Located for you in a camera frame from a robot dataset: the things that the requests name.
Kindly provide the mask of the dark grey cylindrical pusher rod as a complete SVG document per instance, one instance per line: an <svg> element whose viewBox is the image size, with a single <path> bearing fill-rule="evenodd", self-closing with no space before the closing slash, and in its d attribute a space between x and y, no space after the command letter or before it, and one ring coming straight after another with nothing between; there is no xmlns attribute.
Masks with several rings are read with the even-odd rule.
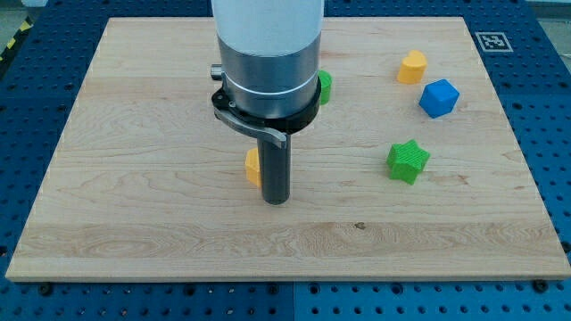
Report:
<svg viewBox="0 0 571 321"><path fill-rule="evenodd" d="M284 148L258 140L261 193L264 201L273 205L286 202L290 196L291 137L285 137Z"/></svg>

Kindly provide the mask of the black clamp flange with lever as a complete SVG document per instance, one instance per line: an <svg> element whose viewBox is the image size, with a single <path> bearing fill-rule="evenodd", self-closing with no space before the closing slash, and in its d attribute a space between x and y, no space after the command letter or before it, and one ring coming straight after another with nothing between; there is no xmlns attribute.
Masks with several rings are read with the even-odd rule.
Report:
<svg viewBox="0 0 571 321"><path fill-rule="evenodd" d="M277 148L286 148L286 136L297 133L315 119L319 112L321 83L317 80L317 89L310 102L300 111L278 119L255 117L235 107L223 88L212 97L215 118L245 136L270 142Z"/></svg>

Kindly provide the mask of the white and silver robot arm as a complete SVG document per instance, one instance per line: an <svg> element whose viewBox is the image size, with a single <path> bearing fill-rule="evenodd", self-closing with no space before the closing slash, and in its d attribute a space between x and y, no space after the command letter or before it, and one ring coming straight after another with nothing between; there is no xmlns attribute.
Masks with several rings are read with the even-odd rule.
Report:
<svg viewBox="0 0 571 321"><path fill-rule="evenodd" d="M221 62L211 77L215 117L258 144L261 193L290 196L291 136L319 112L323 0L214 0Z"/></svg>

